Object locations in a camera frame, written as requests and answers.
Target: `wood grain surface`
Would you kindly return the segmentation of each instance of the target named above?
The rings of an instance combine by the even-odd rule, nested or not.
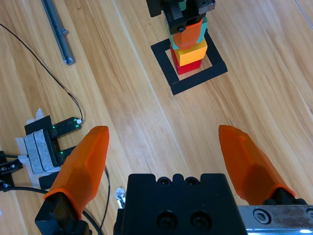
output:
[[[313,29],[313,4],[310,0],[297,0],[300,10],[303,12],[304,17],[307,18],[308,23]]]
[[[313,9],[312,1],[299,2]],[[229,72],[176,96],[150,48],[167,38],[164,16],[150,18],[145,0],[54,0],[69,31],[72,66],[62,61],[40,0],[0,3],[0,23],[34,50],[83,107],[82,130],[61,138],[61,148],[78,144],[96,125],[110,129],[106,235],[116,219],[114,192],[126,188],[131,173],[228,176],[218,140],[221,124],[249,133],[298,197],[313,203],[313,30],[294,0],[217,1],[207,14],[208,32]],[[0,146],[17,154],[15,138],[25,135],[25,122],[39,108],[54,123],[79,112],[3,28],[0,53]],[[31,185],[25,168],[14,180]],[[98,223],[107,190],[104,174],[87,206]],[[34,219],[42,195],[0,196],[1,234],[39,234]]]

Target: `yellow block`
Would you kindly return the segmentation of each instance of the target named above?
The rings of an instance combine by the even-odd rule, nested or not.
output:
[[[202,60],[205,57],[206,49],[206,41],[202,40],[202,42],[195,44],[195,46],[189,50],[177,49],[174,51],[179,65],[184,66]]]

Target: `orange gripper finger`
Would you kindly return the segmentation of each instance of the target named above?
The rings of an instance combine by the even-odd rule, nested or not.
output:
[[[96,126],[65,160],[47,197],[62,192],[70,200],[77,218],[89,201],[95,198],[104,171],[109,145],[107,126]]]
[[[268,157],[245,132],[227,125],[219,127],[225,165],[237,194],[250,205],[262,205],[278,188],[295,197]]]

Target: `black square outline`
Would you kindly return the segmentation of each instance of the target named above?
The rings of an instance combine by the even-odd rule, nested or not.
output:
[[[151,46],[156,60],[158,61],[164,76],[171,87],[173,95],[184,92],[192,87],[228,72],[226,64],[217,51],[207,30],[204,34],[204,39],[207,43],[206,55],[212,66],[181,81],[179,80],[170,59],[166,54],[166,51],[170,49],[170,40],[165,39],[164,41]]]

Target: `red block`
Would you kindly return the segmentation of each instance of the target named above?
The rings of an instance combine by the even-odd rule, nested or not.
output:
[[[192,62],[188,65],[180,66],[178,63],[178,59],[176,58],[175,52],[172,48],[172,45],[170,45],[170,47],[171,47],[172,59],[173,59],[173,62],[174,62],[174,65],[175,65],[175,68],[176,68],[178,75],[182,75],[184,73],[187,73],[187,72],[190,72],[192,70],[196,70],[196,69],[200,68],[202,60]]]

